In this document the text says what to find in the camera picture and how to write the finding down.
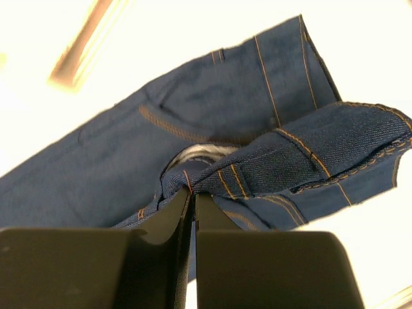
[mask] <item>white surface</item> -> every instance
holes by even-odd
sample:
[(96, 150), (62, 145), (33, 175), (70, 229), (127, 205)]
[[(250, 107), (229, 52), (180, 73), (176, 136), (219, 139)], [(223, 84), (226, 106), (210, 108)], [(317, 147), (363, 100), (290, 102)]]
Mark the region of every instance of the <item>white surface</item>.
[[(6, 0), (0, 1), (4, 6)], [(48, 49), (50, 31), (34, 31), (36, 23), (25, 35), (24, 19), (16, 16), (9, 19), (16, 29), (1, 31), (15, 31), (30, 48), (10, 49), (13, 60), (0, 72), (0, 174), (160, 74), (301, 12), (344, 100), (382, 103), (412, 115), (412, 7), (406, 0), (141, 0), (113, 30), (76, 95), (46, 86), (57, 45)], [(400, 162), (397, 189), (304, 228), (336, 233), (368, 307), (412, 285), (411, 172), (410, 151)], [(191, 283), (187, 308), (196, 307), (195, 293)]]

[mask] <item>denim pants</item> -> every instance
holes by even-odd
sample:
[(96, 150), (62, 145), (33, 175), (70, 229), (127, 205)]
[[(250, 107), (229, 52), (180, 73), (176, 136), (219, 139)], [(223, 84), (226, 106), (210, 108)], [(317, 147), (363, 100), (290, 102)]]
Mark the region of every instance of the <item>denim pants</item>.
[[(293, 229), (396, 186), (411, 123), (342, 102), (297, 16), (149, 82), (8, 173), (0, 227), (133, 228), (186, 185), (244, 229)], [(165, 173), (195, 144), (239, 150)]]

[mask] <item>garment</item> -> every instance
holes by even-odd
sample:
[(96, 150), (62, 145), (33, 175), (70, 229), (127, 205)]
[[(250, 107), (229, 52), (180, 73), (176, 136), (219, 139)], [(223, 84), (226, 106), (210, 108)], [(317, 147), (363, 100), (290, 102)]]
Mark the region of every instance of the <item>garment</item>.
[(340, 100), (301, 16), (149, 82), (0, 179), (0, 227), (112, 227), (176, 154), (244, 146)]

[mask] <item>jeans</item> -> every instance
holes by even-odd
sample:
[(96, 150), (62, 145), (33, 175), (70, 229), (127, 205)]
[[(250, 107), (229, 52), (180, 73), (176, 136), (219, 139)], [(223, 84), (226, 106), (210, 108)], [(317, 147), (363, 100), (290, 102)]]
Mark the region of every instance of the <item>jeans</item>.
[[(411, 132), (400, 111), (341, 102), (297, 16), (151, 81), (8, 173), (0, 227), (133, 228), (186, 185), (244, 229), (289, 230), (396, 186)], [(166, 171), (196, 144), (238, 150)]]

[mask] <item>white background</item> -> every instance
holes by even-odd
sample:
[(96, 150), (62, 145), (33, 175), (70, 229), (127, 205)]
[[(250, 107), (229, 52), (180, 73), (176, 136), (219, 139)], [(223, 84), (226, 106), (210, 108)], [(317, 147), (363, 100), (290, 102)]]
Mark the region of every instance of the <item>white background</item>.
[[(140, 0), (111, 32), (81, 91), (62, 92), (45, 80), (73, 35), (69, 17), (83, 6), (0, 0), (0, 53), (8, 56), (0, 70), (0, 175), (160, 74), (300, 13), (344, 100), (412, 116), (406, 0)], [(411, 172), (412, 151), (400, 161), (397, 189), (304, 228), (343, 242), (367, 307), (412, 285)], [(196, 307), (195, 284), (187, 308)]]

